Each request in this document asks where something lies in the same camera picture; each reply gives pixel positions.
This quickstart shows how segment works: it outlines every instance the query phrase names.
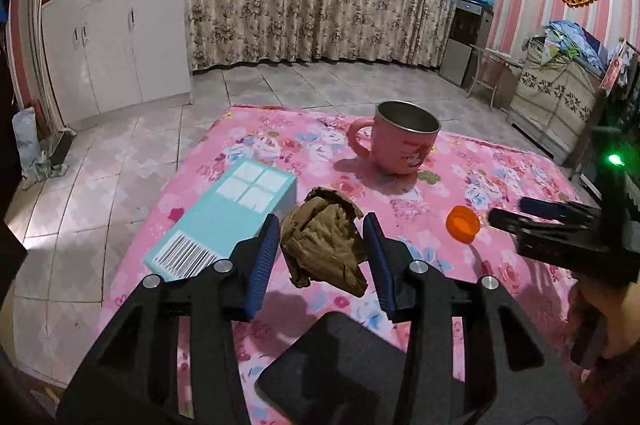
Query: barcode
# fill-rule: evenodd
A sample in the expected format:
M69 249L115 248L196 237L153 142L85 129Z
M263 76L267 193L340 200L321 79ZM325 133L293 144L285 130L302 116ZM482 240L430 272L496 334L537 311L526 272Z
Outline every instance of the barcode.
M151 262L174 279L186 279L196 276L218 259L210 249L176 231Z

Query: pink floral tablecloth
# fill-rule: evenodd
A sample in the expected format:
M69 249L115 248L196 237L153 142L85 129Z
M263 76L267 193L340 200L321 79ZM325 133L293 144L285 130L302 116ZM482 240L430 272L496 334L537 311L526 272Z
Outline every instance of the pink floral tablecloth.
M385 235L404 241L412 255L446 275L466 281L492 273L507 287L561 358L568 356L566 312L574 283L564 270L528 261L514 252L507 233L486 225L486 214L498 206L515 210L522 196L548 201L578 200L571 185L551 161L470 137L440 132L428 157L413 177L385 176L357 158L347 145L353 116L234 106L215 122L180 166L148 219L139 229L106 298L98 331L149 273L142 258L211 182L240 157L270 164L298 177L298 201L314 186L343 192L367 214L376 212ZM368 139L367 130L362 139ZM454 240L445 219L456 204L480 217L482 229L473 245ZM369 267L362 265L369 288L355 298L325 283L303 290L289 280L284 259L273 268L264 304L254 322L236 324L236 353L248 410L255 424L287 421L255 394L260 372L302 335L322 314L341 311L403 349L408 325L393 325L380 310ZM454 324L454 342L462 344L462 326ZM181 334L187 343L186 333ZM463 378L463 349L454 348L454 372ZM185 373L180 398L190 401L186 373L190 358L181 349Z

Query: white cabinet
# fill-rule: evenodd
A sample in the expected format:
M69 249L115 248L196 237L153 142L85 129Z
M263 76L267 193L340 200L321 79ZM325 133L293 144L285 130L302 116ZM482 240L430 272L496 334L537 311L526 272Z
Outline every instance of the white cabinet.
M97 0L83 10L81 35L98 109L108 112L142 102L129 33L129 0Z
M185 0L53 0L42 36L67 125L191 92Z
M80 15L81 9L73 0L56 0L42 9L49 76L66 124L99 113L82 46Z
M130 3L131 35L142 100L190 90L185 0L130 0Z

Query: pink mug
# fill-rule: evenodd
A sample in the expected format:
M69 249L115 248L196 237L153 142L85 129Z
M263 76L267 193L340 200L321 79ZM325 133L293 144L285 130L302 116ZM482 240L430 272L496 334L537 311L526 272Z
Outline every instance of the pink mug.
M358 131L372 127L371 150L356 139ZM440 122L431 113L407 101L383 101L373 118L358 118L347 131L349 146L388 174L412 174L431 152Z

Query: human hand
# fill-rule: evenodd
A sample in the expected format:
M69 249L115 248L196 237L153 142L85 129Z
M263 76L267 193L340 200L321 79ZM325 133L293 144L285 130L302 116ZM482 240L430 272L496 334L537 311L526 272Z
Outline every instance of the human hand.
M569 325L575 334L585 311L595 307L607 319L607 344L603 358L626 353L640 341L640 285L614 287L588 277L577 277L569 293Z

